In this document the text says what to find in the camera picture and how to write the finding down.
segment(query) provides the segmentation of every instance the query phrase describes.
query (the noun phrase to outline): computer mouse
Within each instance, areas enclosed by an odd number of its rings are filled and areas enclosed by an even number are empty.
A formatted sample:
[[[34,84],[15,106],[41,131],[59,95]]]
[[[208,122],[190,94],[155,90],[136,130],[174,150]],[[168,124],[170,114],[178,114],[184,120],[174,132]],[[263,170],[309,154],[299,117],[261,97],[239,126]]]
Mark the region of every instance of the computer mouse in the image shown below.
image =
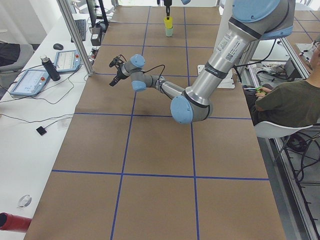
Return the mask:
[[[60,44],[60,43],[55,43],[53,45],[53,49],[62,50],[62,49],[64,49],[64,46],[62,44]]]

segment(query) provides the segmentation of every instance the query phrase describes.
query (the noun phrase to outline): black cylinder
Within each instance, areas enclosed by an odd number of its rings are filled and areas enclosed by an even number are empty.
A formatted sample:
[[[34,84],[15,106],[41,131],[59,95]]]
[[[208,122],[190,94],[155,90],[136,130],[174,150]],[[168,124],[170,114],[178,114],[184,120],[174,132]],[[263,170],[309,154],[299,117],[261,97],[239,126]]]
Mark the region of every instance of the black cylinder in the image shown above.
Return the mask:
[[[57,72],[56,67],[54,66],[54,64],[50,60],[50,58],[48,58],[46,55],[43,55],[40,58],[41,58],[41,61],[42,61],[42,65],[44,66],[45,70],[49,74],[50,78],[53,81],[60,80],[61,77],[60,77],[59,73]]]

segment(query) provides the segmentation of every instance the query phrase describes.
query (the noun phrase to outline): blue and white device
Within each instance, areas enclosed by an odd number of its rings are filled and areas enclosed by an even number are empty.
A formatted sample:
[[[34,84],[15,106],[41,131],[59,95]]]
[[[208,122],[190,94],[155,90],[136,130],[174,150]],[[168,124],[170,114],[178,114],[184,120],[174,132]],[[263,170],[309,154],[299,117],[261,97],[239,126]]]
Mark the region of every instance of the blue and white device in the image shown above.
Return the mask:
[[[50,76],[45,70],[28,69],[19,79],[13,90],[13,96],[35,96],[44,88]]]
[[[75,72],[80,64],[77,50],[58,51],[55,55],[54,66],[58,73]]]

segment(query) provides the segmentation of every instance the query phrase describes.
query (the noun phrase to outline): blue joint cap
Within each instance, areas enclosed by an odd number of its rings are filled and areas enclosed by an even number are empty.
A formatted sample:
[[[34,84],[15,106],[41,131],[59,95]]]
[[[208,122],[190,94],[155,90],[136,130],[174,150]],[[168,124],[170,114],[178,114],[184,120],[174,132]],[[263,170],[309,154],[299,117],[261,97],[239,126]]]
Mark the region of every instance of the blue joint cap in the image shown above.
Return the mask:
[[[176,96],[171,101],[172,117],[180,124],[190,124],[194,117],[190,102],[184,96]]]
[[[140,54],[133,55],[130,58],[130,61],[137,68],[142,68],[146,63],[145,58],[143,56],[141,56]]]
[[[234,0],[233,17],[242,23],[254,23],[270,15],[281,0]]]
[[[132,85],[132,88],[135,92],[142,92],[142,91],[146,90],[146,88],[147,88],[147,85],[145,82],[138,81],[138,80],[132,81],[131,85]]]
[[[270,39],[279,39],[289,36],[294,29],[294,26],[287,27],[285,29],[268,32],[262,35],[260,40],[270,40]]]
[[[191,0],[181,0],[181,2],[182,2],[183,5],[187,5],[188,3],[191,2]]]

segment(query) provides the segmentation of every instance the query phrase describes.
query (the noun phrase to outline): keyboard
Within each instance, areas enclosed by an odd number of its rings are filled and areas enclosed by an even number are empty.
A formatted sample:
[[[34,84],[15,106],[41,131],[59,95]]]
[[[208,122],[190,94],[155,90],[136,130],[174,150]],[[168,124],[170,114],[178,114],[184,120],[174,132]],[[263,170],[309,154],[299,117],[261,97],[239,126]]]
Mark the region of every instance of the keyboard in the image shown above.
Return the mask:
[[[87,21],[85,19],[74,20],[76,27],[78,28],[80,37],[82,41],[86,40],[86,31],[87,31]]]

